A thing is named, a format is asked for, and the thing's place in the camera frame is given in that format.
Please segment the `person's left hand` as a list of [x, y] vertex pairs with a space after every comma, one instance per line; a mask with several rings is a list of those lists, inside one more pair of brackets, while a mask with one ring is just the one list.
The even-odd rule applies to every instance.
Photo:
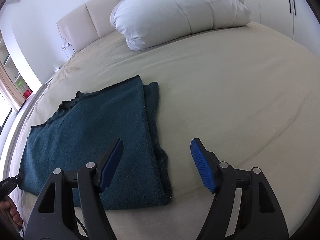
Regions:
[[3, 200], [1, 200], [0, 206], [1, 213], [5, 215], [6, 219], [12, 225], [15, 225], [17, 227], [22, 226], [23, 219], [17, 211], [17, 207], [10, 197], [6, 196]]

